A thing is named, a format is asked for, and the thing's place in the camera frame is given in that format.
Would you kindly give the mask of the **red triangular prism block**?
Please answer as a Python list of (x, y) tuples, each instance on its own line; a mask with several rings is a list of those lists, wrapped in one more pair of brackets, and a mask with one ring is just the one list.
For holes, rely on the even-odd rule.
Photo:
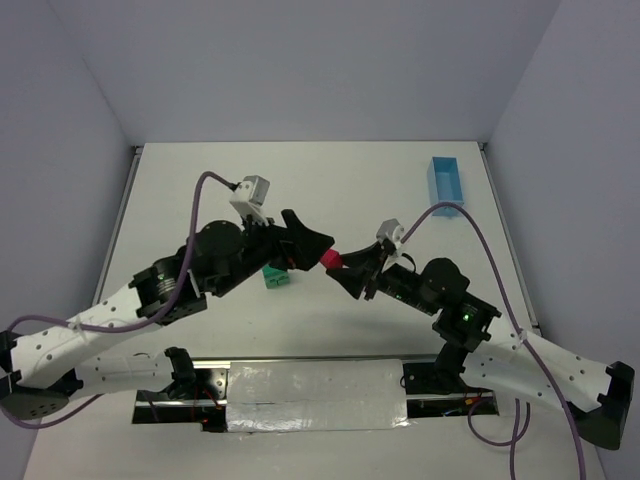
[(321, 257), (320, 264), (327, 270), (340, 269), (343, 267), (343, 260), (338, 251), (329, 249)]

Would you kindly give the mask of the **green rectangular block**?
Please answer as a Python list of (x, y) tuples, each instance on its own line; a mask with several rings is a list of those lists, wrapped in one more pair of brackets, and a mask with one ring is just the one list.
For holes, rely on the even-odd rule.
[(267, 283), (278, 283), (288, 278), (288, 272), (286, 270), (280, 270), (271, 266), (263, 267), (262, 274)]

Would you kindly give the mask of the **blue plastic box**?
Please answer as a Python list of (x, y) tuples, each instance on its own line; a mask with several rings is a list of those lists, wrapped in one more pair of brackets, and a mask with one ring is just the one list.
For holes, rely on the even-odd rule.
[(455, 157), (434, 156), (427, 171), (429, 206), (439, 203), (464, 205), (458, 162)]

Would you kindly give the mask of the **green castle notched block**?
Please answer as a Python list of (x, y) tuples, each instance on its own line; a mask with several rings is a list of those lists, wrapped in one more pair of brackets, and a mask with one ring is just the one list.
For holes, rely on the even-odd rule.
[(290, 276), (287, 273), (273, 275), (265, 278), (265, 285), (268, 289), (275, 289), (288, 285), (290, 283)]

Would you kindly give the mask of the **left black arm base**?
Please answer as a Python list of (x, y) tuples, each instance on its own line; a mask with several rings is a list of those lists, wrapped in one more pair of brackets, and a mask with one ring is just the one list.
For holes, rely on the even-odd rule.
[(138, 391), (131, 423), (134, 425), (197, 425), (201, 431), (227, 431), (226, 406), (231, 362), (196, 359), (196, 382), (177, 397)]

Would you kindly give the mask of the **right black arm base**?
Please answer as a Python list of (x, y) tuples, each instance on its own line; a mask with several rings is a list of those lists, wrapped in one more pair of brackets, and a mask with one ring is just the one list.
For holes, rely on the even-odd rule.
[(488, 393), (488, 389), (470, 387), (462, 380), (468, 354), (463, 348), (445, 344), (433, 357), (404, 361), (400, 383), (408, 395)]

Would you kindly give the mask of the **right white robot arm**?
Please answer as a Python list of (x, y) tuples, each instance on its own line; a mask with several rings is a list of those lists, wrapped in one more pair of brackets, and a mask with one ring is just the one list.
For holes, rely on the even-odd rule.
[(441, 382), (567, 410), (582, 439), (620, 448), (635, 377), (629, 365), (592, 361), (534, 332), (517, 332), (496, 307), (469, 293), (469, 279), (448, 258), (406, 268), (384, 241), (345, 255), (329, 250), (321, 263), (355, 299), (381, 293), (433, 317), (444, 341), (435, 366)]

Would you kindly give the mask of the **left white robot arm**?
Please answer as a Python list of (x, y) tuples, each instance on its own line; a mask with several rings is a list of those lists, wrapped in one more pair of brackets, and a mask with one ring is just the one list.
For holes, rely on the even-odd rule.
[(183, 348), (114, 357), (109, 350), (204, 311), (266, 265), (308, 271), (333, 246), (331, 236), (306, 227), (295, 212), (283, 225), (246, 218), (217, 220), (190, 236), (175, 254), (154, 262), (111, 297), (43, 331), (1, 334), (1, 408), (31, 428), (84, 397), (127, 390), (183, 398), (200, 385)]

